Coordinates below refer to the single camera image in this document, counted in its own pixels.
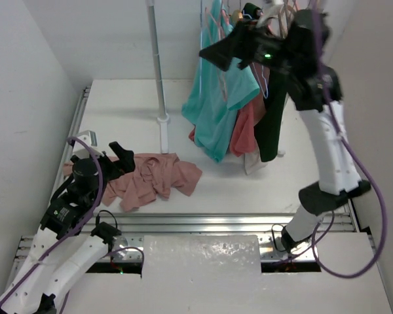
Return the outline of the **pink t shirt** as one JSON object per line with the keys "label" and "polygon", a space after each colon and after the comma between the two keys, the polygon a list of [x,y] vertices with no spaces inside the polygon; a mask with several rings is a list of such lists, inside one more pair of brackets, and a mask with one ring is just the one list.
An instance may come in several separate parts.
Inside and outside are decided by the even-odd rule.
{"label": "pink t shirt", "polygon": [[158,197],[170,198],[175,188],[190,196],[202,176],[196,164],[180,160],[177,154],[136,154],[136,168],[133,172],[109,181],[102,197],[102,203],[109,207],[117,198],[124,212],[139,209]]}

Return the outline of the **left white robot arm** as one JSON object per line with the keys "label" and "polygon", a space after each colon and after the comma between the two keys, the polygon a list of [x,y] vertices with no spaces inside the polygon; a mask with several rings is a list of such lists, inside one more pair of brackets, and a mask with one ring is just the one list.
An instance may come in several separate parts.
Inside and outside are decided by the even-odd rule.
{"label": "left white robot arm", "polygon": [[135,170],[134,153],[110,143],[117,159],[85,146],[71,157],[71,174],[54,192],[22,267],[0,296],[0,313],[55,313],[63,295],[101,257],[111,254],[121,231],[100,222],[68,258],[61,258],[92,218],[108,182]]}

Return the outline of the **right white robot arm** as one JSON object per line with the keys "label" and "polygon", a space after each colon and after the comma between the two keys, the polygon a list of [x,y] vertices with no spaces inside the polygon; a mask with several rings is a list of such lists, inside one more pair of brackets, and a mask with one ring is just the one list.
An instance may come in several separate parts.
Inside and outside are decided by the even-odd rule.
{"label": "right white robot arm", "polygon": [[293,101],[308,130],[319,179],[299,191],[300,206],[281,231],[278,251],[290,252],[308,240],[324,213],[370,189],[343,143],[346,133],[338,76],[320,59],[329,35],[326,13],[303,9],[295,13],[284,38],[274,36],[258,21],[242,20],[224,39],[199,52],[222,71],[252,64],[269,70],[267,112],[255,128],[263,161],[274,158],[265,147],[272,143],[272,125],[282,120],[280,100],[289,97]]}

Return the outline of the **teal hanging t shirt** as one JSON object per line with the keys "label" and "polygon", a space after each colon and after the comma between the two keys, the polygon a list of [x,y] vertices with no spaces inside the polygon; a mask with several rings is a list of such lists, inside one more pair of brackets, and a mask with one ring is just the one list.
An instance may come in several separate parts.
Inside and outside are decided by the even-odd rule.
{"label": "teal hanging t shirt", "polygon": [[222,71],[199,59],[188,100],[181,113],[194,126],[193,141],[214,161],[224,159],[237,114],[259,94],[259,85],[249,67],[239,69],[239,58]]}

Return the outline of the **coral hanging t shirt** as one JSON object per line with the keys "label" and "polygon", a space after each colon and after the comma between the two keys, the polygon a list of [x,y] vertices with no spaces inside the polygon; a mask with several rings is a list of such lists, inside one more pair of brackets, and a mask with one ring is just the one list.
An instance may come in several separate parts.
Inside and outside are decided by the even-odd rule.
{"label": "coral hanging t shirt", "polygon": [[227,102],[188,100],[181,113],[194,128],[189,138],[215,162],[228,152],[239,157],[255,150],[255,125],[266,113],[264,97],[259,94],[239,109],[230,109]]}

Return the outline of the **dark green hanging shirt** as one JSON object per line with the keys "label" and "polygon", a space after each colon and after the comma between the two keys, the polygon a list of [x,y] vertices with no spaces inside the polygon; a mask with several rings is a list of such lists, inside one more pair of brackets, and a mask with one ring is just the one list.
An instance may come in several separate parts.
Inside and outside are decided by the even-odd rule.
{"label": "dark green hanging shirt", "polygon": [[261,85],[265,89],[252,101],[248,128],[254,145],[249,153],[258,150],[263,162],[270,162],[278,156],[282,115],[286,104],[284,75],[271,69],[267,72],[267,82]]}

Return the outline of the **grey metal rack pole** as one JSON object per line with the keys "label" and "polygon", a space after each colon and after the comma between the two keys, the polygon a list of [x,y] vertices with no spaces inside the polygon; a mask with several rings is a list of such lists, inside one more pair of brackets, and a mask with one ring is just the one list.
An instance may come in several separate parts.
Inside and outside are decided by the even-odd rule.
{"label": "grey metal rack pole", "polygon": [[147,17],[149,22],[149,31],[151,39],[151,48],[153,54],[153,67],[155,72],[155,84],[157,89],[157,97],[159,104],[159,113],[157,116],[157,122],[160,128],[160,152],[162,154],[169,153],[168,144],[168,123],[170,117],[166,111],[165,99],[164,99],[164,88],[162,82],[162,73],[160,66],[159,56],[159,42],[157,38],[157,25],[155,18],[155,2],[152,0],[146,0]]}

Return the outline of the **white foam sheet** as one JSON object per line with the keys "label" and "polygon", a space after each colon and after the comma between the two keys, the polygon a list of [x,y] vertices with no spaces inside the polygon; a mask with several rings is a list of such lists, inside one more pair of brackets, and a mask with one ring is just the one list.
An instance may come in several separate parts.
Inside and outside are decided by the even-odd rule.
{"label": "white foam sheet", "polygon": [[149,235],[144,237],[143,275],[194,279],[259,275],[259,242],[254,235]]}

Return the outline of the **white hanging cloth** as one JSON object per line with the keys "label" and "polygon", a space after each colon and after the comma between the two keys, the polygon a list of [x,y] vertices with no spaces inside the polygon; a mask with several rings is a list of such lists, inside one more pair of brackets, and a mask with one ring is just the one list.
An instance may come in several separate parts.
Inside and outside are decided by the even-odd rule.
{"label": "white hanging cloth", "polygon": [[267,162],[261,160],[260,152],[253,151],[244,155],[244,171],[246,175],[251,175],[267,166]]}

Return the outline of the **aluminium rail frame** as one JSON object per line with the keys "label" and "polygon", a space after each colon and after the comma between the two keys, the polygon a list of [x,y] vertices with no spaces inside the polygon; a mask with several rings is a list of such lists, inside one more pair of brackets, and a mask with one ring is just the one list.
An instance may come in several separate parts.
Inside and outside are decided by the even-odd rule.
{"label": "aluminium rail frame", "polygon": [[[181,115],[190,80],[164,83],[170,116],[170,152],[196,164],[202,176],[191,196],[173,190],[133,213],[124,213],[117,201],[102,207],[102,218],[117,222],[131,244],[149,234],[257,234],[266,243],[278,233],[299,206],[300,189],[317,181],[316,161],[304,123],[287,102],[280,135],[285,152],[251,175],[241,158],[227,156],[214,162],[188,138],[192,125]],[[160,131],[156,121],[157,92],[151,80],[95,80],[87,86],[75,111],[70,132],[92,130],[100,150],[112,141],[136,153],[157,153]]]}

